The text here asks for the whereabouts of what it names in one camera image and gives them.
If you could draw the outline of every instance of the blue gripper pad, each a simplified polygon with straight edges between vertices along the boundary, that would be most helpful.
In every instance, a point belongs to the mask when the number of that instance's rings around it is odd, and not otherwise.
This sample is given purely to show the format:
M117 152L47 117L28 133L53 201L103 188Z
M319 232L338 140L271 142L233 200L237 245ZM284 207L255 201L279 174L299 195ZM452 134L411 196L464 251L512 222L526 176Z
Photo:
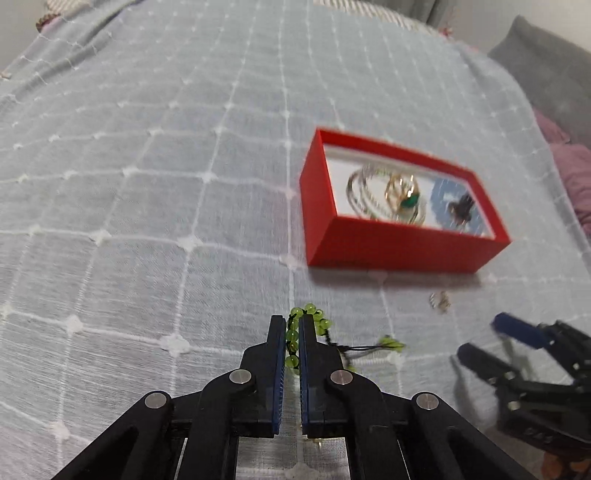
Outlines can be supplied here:
M233 405L233 426L240 436L273 438L279 433L284 360L285 319L273 315L267 341L247 348L242 355L240 368L253 373L256 391Z
M532 348L545 348L549 338L537 326L524 322L508 313L500 313L492 321L493 329L498 333L504 333L521 343Z

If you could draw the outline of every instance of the green bead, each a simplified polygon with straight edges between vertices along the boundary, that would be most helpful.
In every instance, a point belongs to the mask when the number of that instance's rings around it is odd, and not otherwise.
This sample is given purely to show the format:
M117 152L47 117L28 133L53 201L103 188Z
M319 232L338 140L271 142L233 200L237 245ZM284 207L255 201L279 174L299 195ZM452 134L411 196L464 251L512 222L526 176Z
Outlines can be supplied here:
M390 335L384 335L378 341L378 345L384 348L390 348L392 350L396 350L397 352L401 352L402 349L406 346L402 342L399 342L395 338L390 337Z
M297 355L290 355L285 359L285 366L289 368L295 368L300 364L300 359Z
M419 197L420 197L420 195L418 193L412 193L410 197L408 197L407 199L404 199L402 202L400 202L400 206L402 208L416 207Z
M332 327L332 322L329 319L322 319L320 321L320 326L324 329L324 330L328 330L330 327Z
M285 339L288 342L295 342L298 339L298 333L295 330L287 330L285 333Z
M290 317L294 316L298 320L304 314L304 310L299 307L293 307L290 311Z
M297 342L288 342L287 343L287 351L291 354L297 353Z

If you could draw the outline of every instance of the red jewelry box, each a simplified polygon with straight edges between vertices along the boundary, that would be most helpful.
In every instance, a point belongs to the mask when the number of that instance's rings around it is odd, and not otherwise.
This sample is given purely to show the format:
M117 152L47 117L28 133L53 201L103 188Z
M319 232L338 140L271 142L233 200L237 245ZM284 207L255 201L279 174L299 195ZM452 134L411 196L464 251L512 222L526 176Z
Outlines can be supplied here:
M337 213L325 146L414 164L463 180L489 236ZM317 129L300 176L307 263L311 267L474 273L511 240L474 172L399 145Z

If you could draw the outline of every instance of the ring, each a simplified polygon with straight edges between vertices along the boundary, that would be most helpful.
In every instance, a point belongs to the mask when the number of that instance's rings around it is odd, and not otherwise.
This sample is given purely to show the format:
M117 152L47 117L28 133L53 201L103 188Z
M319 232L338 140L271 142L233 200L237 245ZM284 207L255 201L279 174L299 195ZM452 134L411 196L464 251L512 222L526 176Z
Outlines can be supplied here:
M396 217L396 212L394 212L391 208L387 209L379 204L379 202L373 196L373 194L371 193L371 191L368 187L368 180L373 177L390 178L392 175L393 174L388 170L383 170L380 168L373 168L370 165L365 165L361 169L361 175L360 175L360 179L359 179L359 183L361 184L362 196L365 197L370 202L371 208L374 211L379 212L382 216L388 218L389 220L394 220L394 218Z
M420 196L415 176L410 175L410 179L408 176L367 164L355 170L349 177L346 188L347 200L359 217L373 220L385 217L393 222L422 225L425 221L426 206ZM368 186L368 180L373 177L388 179L384 191L386 204L381 205ZM358 192L354 191L355 183L358 184Z
M399 213L401 210L415 208L418 205L421 192L414 175L410 175L410 178L407 179L401 174L393 174L386 185L384 196L390 209Z
M360 174L360 170L355 170L349 177L346 190L347 200L349 201L349 205L351 205L351 208L357 214L357 216L368 216L371 219L376 219L376 216L373 214L373 212L371 212L367 208L367 205L363 201L359 200L355 195L355 192L353 192L353 182L359 178Z

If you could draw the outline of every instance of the pillow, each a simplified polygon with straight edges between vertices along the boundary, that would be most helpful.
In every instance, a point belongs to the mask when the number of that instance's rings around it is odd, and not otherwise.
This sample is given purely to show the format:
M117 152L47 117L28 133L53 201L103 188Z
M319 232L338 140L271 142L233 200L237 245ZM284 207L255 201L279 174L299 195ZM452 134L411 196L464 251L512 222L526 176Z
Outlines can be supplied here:
M568 133L564 132L558 125L552 120L544 116L542 112L534 108L535 121L542 130L542 135L546 141L552 143L566 143L570 142Z
M550 149L574 212L591 236L591 150L568 144L551 144Z

